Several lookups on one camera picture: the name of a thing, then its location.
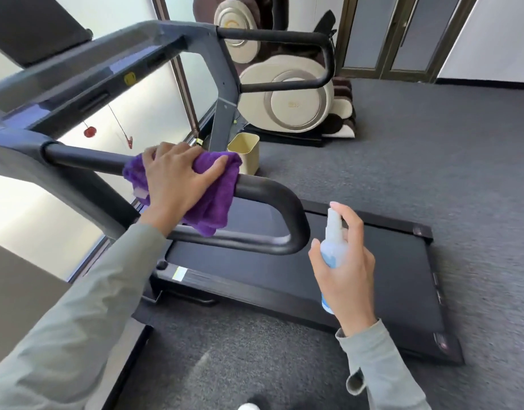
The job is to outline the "cream waste bin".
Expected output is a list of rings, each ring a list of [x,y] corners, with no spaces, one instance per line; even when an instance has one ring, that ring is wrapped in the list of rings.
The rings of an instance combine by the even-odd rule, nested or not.
[[[227,146],[227,151],[238,154],[242,165],[239,173],[254,176],[259,169],[260,137],[250,132],[239,132]]]

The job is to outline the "purple microfibre cloth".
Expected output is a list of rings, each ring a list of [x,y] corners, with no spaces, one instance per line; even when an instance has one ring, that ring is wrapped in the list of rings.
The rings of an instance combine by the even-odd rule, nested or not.
[[[205,151],[192,164],[193,171],[200,174],[208,170],[221,156],[227,156],[224,172],[209,186],[202,198],[184,215],[182,220],[183,223],[193,227],[204,237],[211,237],[218,229],[227,226],[228,213],[233,201],[242,160],[234,152]],[[122,176],[131,183],[135,198],[144,206],[149,206],[148,181],[140,154],[124,165]]]

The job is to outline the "brown and cream massage chair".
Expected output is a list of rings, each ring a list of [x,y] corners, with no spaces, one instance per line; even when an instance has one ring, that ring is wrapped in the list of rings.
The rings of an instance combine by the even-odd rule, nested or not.
[[[194,0],[198,22],[241,30],[288,30],[290,0]],[[228,39],[225,44],[244,83],[305,82],[324,75],[319,47]],[[262,141],[321,146],[324,139],[354,139],[352,84],[333,76],[323,87],[241,96],[245,130]]]

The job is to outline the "clear blue spray bottle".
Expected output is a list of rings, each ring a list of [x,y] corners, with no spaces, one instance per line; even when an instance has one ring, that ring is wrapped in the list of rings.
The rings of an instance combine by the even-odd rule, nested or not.
[[[346,235],[341,215],[328,208],[325,239],[320,244],[320,251],[326,265],[331,269],[339,267],[344,261],[348,249]]]

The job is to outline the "black and grey treadmill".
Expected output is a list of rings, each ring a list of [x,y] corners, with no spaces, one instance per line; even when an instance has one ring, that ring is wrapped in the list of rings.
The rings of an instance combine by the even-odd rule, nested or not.
[[[132,157],[58,141],[182,52],[208,61],[218,99],[209,141],[225,150],[241,94],[320,88],[334,75],[325,33],[232,29],[206,23],[149,20],[92,41],[56,0],[0,0],[0,51],[23,68],[0,81],[0,175],[36,184],[118,239],[138,211],[98,174],[122,175]],[[324,58],[310,81],[239,81],[225,41],[312,45]],[[150,278],[153,289],[212,303],[228,298],[320,330],[338,329],[323,309],[307,248],[324,238],[326,207],[300,200],[278,182],[241,174],[231,227],[203,237],[179,225]],[[429,245],[430,227],[360,212],[376,266],[376,312],[400,351],[464,364],[451,333]]]

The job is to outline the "person's left forearm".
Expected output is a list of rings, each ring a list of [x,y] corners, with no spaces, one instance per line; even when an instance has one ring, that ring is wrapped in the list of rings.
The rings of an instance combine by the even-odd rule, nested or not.
[[[84,410],[166,238],[137,222],[0,362],[0,410]]]

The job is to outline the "dark framed double door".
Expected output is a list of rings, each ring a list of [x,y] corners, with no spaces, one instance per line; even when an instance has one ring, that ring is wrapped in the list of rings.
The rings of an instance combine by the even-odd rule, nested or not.
[[[336,72],[434,83],[477,0],[344,0]]]

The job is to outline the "person's left hand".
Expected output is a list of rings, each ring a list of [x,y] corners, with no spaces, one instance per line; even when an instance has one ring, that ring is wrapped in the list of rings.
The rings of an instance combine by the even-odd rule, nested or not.
[[[165,237],[204,195],[207,188],[193,185],[193,161],[204,153],[198,145],[161,143],[142,153],[150,205],[138,223],[149,225]]]

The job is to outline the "person's right forearm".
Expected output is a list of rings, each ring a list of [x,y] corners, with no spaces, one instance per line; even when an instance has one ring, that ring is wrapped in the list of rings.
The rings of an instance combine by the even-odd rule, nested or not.
[[[381,320],[352,336],[339,329],[335,337],[348,358],[347,391],[366,392],[369,410],[432,410]]]

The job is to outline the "person's right hand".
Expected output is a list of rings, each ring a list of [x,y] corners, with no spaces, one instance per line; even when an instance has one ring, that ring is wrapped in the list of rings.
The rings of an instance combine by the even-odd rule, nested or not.
[[[357,213],[339,202],[332,201],[329,205],[347,223],[348,249],[339,267],[331,269],[325,280],[316,280],[344,336],[350,337],[377,322],[373,276],[375,257],[364,246],[364,224]]]

